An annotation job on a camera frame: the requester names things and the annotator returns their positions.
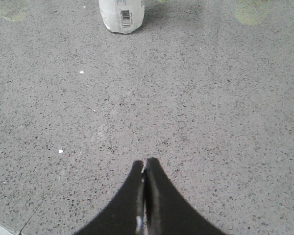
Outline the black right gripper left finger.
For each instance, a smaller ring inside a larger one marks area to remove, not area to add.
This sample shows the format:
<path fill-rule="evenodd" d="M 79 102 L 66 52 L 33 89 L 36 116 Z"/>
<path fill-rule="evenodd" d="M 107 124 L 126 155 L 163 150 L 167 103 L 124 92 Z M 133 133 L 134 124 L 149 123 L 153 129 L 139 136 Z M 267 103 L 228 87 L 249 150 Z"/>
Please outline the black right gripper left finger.
<path fill-rule="evenodd" d="M 135 161 L 108 205 L 77 235 L 142 235 L 144 233 L 144 163 Z"/>

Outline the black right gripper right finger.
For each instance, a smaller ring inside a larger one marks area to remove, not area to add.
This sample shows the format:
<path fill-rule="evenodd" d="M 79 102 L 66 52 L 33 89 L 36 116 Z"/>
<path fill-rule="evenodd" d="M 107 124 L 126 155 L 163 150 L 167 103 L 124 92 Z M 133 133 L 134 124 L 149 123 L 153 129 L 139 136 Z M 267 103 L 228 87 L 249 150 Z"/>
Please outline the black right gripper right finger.
<path fill-rule="evenodd" d="M 145 169 L 147 233 L 149 235 L 223 235 L 179 193 L 157 158 Z"/>

